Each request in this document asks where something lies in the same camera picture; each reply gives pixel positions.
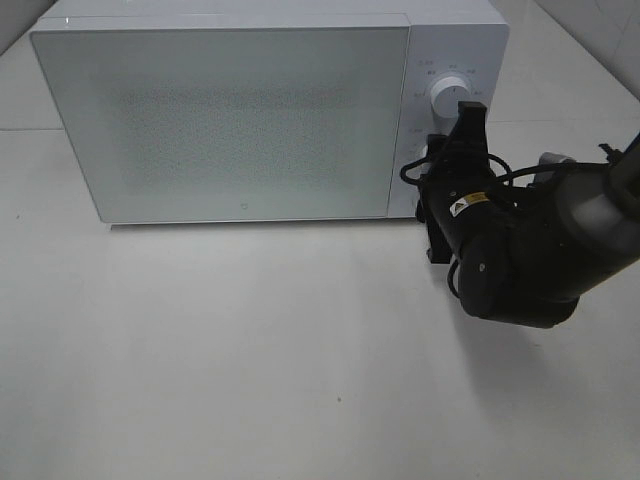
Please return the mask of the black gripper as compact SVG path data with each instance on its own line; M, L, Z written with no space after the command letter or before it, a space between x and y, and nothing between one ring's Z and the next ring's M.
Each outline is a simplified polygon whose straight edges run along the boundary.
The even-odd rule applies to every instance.
M420 177L420 205L427 227L427 257L433 264L453 258L487 265L505 263L505 207L490 192L496 178L486 137L487 107L460 101L450 133L427 136Z

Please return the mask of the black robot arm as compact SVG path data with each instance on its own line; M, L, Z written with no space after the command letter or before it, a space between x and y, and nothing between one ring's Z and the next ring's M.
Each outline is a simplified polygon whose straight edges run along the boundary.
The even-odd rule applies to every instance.
M581 296L639 258L639 145L607 148L602 163L546 153L531 167L494 171L486 107L462 101L448 134L431 134L419 194L427 256L471 316L547 329Z

